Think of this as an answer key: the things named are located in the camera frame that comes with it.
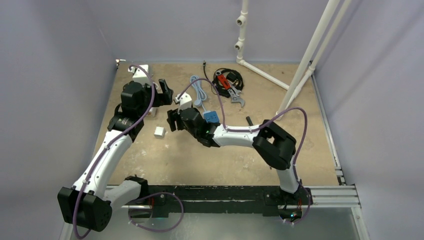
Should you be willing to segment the blue power strip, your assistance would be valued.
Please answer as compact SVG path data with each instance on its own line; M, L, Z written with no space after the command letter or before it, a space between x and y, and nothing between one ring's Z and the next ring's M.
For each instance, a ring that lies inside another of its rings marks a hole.
M203 112L203 118L206 121L206 123L212 123L212 124L219 124L220 119L216 111L204 111Z

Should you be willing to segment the white plug adapter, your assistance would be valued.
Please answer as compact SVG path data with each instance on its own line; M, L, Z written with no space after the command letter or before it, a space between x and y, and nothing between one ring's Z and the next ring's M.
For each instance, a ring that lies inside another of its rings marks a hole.
M147 114L147 117L149 117L149 118L154 118L154 117L156 117L157 112L158 112L158 107L152 107L152 108L149 110L149 112L148 112L148 114Z

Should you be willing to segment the white charger plug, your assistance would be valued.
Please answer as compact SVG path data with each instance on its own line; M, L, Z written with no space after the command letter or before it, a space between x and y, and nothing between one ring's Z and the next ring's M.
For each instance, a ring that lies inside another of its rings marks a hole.
M163 139L165 137L165 134L166 134L166 129L161 126L157 126L153 133L154 137L158 139Z

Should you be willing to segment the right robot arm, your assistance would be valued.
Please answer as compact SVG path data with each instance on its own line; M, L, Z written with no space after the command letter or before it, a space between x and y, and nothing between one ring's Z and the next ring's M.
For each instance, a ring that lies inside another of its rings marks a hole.
M279 179L280 196L288 204L300 198L301 181L295 162L301 145L273 122L266 119L252 126L224 126L207 122L193 107L169 110L167 122L171 131L186 130L205 147L237 146L255 149L265 163L275 169Z

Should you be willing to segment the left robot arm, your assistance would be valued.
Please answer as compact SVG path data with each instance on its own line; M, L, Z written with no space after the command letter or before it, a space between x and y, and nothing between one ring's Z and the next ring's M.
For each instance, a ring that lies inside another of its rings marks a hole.
M62 187L57 199L65 223L101 232L114 211L128 202L138 205L149 199L147 180L129 176L114 189L109 180L124 153L144 126L152 107L171 105L174 91L159 79L161 93L150 83L130 81L122 87L120 103L107 126L103 142L83 174L72 187Z

